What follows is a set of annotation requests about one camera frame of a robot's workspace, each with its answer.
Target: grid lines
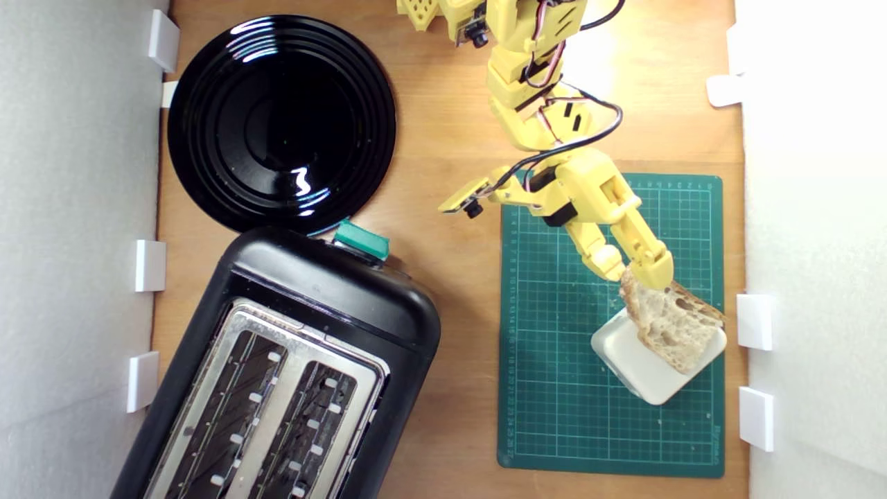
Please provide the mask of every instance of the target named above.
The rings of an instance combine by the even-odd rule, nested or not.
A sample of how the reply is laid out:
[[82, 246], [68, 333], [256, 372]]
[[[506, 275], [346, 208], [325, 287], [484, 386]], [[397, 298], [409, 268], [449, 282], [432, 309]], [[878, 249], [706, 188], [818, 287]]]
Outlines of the grid lines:
[[[723, 310], [721, 181], [626, 174], [675, 277]], [[634, 396], [597, 357], [591, 334], [624, 303], [582, 263], [566, 231], [503, 208], [498, 459], [560, 471], [720, 477], [724, 361], [661, 407]], [[608, 227], [602, 227], [611, 243]]]

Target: wooden table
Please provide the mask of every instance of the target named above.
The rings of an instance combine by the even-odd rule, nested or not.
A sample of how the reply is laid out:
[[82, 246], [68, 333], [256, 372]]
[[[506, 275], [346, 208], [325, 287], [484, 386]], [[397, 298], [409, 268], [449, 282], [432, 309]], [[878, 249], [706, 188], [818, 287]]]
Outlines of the wooden table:
[[[601, 13], [611, 2], [593, 3]], [[431, 289], [443, 337], [396, 452], [382, 498], [748, 497], [747, 446], [739, 440], [736, 387], [746, 360], [726, 352], [726, 476], [663, 479], [506, 470], [496, 463], [499, 217], [443, 216], [436, 205], [469, 178], [519, 159], [487, 106], [489, 46], [454, 48], [443, 20], [416, 33], [394, 0], [172, 0], [182, 29], [179, 70], [226, 28], [273, 13], [331, 21], [361, 38], [396, 91], [398, 139], [389, 174], [353, 219], [391, 239], [406, 270]], [[602, 78], [587, 88], [625, 109], [624, 124], [599, 147], [625, 171], [707, 173], [724, 180], [726, 312], [744, 285], [742, 127], [738, 109], [716, 110], [705, 78], [726, 71], [730, 0], [629, 0], [616, 19], [580, 36], [599, 51], [570, 52]], [[160, 240], [166, 291], [156, 298], [153, 348], [165, 370], [209, 275], [234, 233], [200, 211], [161, 148]]]

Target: black toaster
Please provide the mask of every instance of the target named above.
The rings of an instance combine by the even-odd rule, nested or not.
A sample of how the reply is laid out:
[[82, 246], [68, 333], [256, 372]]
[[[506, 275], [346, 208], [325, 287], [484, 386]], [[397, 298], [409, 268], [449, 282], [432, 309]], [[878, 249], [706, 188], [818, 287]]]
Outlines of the black toaster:
[[428, 296], [359, 244], [243, 233], [111, 496], [375, 497], [439, 337]]

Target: toast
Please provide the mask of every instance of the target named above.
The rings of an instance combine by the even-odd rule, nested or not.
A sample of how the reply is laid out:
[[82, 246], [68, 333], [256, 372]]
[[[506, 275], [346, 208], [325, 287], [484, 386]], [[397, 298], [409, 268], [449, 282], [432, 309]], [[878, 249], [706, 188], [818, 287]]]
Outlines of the toast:
[[724, 328], [723, 313], [675, 281], [665, 289], [649, 289], [626, 269], [619, 296], [638, 326], [641, 343], [682, 374], [696, 367], [712, 337]]

